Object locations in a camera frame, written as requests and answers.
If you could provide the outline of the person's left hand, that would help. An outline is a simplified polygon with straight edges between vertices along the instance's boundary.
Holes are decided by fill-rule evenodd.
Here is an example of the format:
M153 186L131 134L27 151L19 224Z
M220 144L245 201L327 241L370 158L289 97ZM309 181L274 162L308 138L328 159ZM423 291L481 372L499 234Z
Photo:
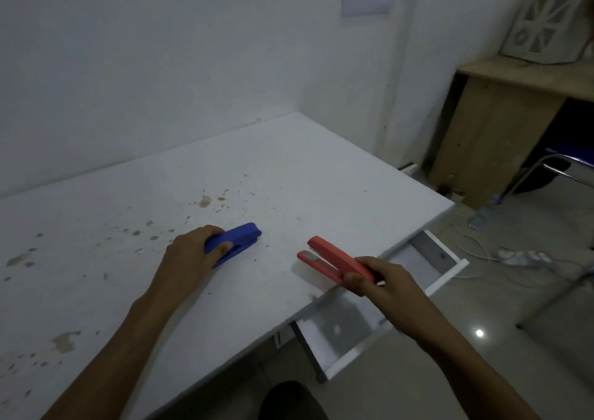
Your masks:
M223 232L217 226L205 225L175 237L146 292L147 299L162 308L179 307L210 276L214 264L204 264L204 244Z

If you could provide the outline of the person's right hand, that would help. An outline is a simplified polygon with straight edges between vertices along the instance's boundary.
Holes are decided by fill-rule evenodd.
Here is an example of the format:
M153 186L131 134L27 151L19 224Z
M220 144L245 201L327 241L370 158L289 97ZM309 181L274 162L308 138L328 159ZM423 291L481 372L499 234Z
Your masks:
M398 331L422 343L437 342L449 334L450 323L404 267L374 257L356 260L382 278L382 286L368 281L365 297Z

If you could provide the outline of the blue stapler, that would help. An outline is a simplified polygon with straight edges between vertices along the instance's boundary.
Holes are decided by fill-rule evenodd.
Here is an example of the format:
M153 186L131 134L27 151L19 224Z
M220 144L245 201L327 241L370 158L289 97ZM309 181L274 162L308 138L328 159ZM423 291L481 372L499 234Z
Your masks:
M224 231L219 235L208 238L204 244L204 252L208 254L220 244L226 242L233 244L233 247L219 260L217 260L216 264L213 266L216 268L255 244L261 235L262 231L256 226L255 223L246 223L236 228Z

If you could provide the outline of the red stapler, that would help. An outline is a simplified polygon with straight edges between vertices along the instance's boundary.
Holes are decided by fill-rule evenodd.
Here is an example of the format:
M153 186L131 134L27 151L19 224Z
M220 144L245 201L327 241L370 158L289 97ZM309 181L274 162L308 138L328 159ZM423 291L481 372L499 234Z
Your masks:
M321 236L313 236L307 245L309 250L299 251L297 258L343 288L348 288L344 278L349 273L359 274L374 284L382 281L378 274Z

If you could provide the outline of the person's right forearm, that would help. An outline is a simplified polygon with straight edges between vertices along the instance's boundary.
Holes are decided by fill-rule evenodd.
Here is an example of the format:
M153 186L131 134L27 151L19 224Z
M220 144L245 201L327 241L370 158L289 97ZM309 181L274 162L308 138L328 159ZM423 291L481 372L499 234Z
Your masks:
M447 379L469 420L541 420L445 318L415 337Z

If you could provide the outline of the person's left forearm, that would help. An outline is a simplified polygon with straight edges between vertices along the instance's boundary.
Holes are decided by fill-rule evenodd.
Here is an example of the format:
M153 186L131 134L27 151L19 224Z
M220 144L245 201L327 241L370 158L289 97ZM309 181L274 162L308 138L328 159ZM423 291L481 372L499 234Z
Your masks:
M147 291L41 420L119 420L180 296Z

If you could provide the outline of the white open drawer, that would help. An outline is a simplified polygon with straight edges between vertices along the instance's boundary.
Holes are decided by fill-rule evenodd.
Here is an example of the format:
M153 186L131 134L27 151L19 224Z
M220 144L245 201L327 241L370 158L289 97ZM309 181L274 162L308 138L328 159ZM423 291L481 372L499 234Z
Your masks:
M428 230L379 258L354 262L376 280L368 282L347 270L345 286L331 289L292 323L320 384L390 330L424 340L431 327L440 328L441 315L429 298L469 265Z

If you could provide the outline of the person's knee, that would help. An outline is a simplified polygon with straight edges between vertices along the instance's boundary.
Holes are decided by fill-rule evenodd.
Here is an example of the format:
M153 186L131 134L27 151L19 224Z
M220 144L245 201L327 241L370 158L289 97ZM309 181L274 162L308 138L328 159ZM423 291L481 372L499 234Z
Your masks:
M260 406L258 420L330 420L307 386L285 381L273 386Z

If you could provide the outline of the plastic water bottle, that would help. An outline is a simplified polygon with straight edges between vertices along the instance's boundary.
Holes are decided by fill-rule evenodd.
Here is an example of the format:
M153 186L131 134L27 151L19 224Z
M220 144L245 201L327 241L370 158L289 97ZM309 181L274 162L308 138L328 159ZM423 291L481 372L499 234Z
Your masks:
M475 231L483 230L488 221L500 214L501 196L494 194L485 206L479 208L470 219L468 226Z

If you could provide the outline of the white power strip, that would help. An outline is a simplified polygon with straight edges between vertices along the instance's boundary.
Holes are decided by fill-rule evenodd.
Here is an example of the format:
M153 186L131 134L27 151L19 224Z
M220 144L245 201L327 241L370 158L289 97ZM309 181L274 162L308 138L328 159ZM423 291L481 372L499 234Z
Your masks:
M553 259L542 251L499 250L497 256L501 264L510 267L539 268L553 265Z

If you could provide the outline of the wooden desk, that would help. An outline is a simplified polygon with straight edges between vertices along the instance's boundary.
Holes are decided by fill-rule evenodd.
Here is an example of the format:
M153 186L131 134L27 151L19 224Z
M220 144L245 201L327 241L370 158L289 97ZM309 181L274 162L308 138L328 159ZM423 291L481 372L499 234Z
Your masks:
M504 56L461 64L453 111L428 181L466 193L479 208L501 197L568 99L594 102L594 58L540 65Z

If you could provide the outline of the metal frame chair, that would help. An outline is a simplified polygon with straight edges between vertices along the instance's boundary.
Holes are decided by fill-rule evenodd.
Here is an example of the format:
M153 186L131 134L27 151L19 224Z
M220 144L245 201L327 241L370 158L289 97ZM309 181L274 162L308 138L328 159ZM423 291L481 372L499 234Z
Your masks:
M579 184L588 186L594 189L594 183L587 182L583 179L574 177L568 174L565 170L560 170L554 166L547 164L550 159L557 159L567 162L569 165L576 163L582 167L588 168L594 172L594 148L584 148L574 146L572 144L561 143L553 146L553 148L546 148L545 154L532 164L521 176L517 176L510 186L499 197L499 203L508 196L516 192L517 188L524 183L524 181L531 176L531 174L538 168L544 169L549 173L563 176Z

